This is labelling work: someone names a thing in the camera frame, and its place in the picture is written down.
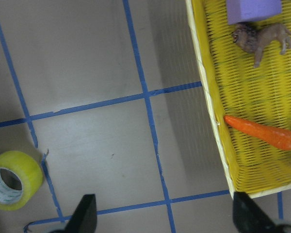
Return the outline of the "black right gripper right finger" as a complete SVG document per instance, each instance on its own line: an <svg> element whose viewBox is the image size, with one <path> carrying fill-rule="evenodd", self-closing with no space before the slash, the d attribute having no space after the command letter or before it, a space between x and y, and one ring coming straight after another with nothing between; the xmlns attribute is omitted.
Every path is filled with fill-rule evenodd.
<svg viewBox="0 0 291 233"><path fill-rule="evenodd" d="M280 233L281 229L245 192L234 192L233 223L239 233Z"/></svg>

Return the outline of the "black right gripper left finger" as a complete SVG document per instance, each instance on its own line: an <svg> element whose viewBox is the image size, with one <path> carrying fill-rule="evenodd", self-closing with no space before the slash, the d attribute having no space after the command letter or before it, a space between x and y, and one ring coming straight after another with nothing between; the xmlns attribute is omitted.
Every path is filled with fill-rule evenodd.
<svg viewBox="0 0 291 233"><path fill-rule="evenodd" d="M75 212L65 226L64 233L94 233L97 228L97 203L95 194L80 200Z"/></svg>

